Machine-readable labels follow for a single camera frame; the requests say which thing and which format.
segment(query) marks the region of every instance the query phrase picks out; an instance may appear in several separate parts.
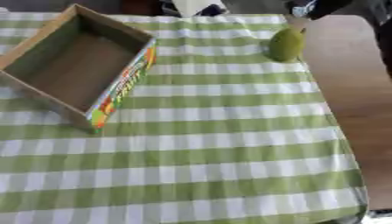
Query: green pear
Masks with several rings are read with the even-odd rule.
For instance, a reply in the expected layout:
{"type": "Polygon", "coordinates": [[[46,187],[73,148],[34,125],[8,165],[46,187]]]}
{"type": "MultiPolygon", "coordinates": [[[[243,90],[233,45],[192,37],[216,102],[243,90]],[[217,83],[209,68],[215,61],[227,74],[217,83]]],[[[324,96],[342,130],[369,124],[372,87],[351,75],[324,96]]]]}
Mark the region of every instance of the green pear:
{"type": "Polygon", "coordinates": [[[269,56],[278,62],[290,62],[304,49],[304,35],[291,28],[279,31],[269,42],[269,56]]]}

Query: colorful box label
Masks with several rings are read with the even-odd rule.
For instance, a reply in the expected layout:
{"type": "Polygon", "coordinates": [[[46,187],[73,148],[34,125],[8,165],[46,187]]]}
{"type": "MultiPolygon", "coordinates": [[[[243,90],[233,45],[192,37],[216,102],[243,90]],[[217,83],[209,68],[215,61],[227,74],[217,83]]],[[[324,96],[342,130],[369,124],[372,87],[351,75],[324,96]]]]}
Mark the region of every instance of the colorful box label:
{"type": "Polygon", "coordinates": [[[122,74],[105,90],[94,106],[86,113],[95,130],[100,130],[111,113],[118,109],[125,97],[140,78],[145,76],[156,58],[156,41],[153,39],[122,70],[122,74]]]}

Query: tablecloth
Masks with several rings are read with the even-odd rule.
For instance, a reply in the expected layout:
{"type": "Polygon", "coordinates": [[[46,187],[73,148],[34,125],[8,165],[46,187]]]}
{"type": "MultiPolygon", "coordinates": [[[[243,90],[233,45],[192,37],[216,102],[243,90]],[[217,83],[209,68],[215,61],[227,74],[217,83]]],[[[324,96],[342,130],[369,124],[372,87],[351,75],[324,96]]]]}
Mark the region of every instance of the tablecloth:
{"type": "MultiPolygon", "coordinates": [[[[0,51],[53,13],[0,14],[0,51]]],[[[113,16],[157,64],[100,134],[0,86],[0,223],[358,223],[366,189],[279,15],[113,16]]]]}

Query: open cardboard box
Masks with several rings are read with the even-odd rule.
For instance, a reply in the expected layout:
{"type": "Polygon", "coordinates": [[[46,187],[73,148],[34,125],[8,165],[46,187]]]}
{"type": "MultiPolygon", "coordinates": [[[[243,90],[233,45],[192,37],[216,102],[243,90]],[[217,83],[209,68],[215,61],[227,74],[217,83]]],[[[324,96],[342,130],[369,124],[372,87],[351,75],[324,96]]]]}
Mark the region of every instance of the open cardboard box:
{"type": "Polygon", "coordinates": [[[0,77],[99,130],[155,60],[155,39],[77,4],[0,58],[0,77]]]}

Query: table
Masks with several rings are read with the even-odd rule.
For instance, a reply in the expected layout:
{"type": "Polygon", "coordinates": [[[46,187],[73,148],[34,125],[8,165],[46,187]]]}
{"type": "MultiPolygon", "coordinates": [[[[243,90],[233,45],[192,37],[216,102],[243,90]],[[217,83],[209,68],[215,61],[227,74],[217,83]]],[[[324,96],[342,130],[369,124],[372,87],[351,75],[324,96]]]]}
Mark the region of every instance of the table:
{"type": "Polygon", "coordinates": [[[373,29],[356,16],[306,27],[304,56],[360,163],[370,209],[391,208],[392,83],[373,29]]]}
{"type": "MultiPolygon", "coordinates": [[[[0,50],[51,13],[0,18],[0,50]]],[[[127,17],[157,64],[101,134],[0,86],[0,223],[357,223],[347,140],[301,61],[265,56],[279,15],[127,17]]]]}

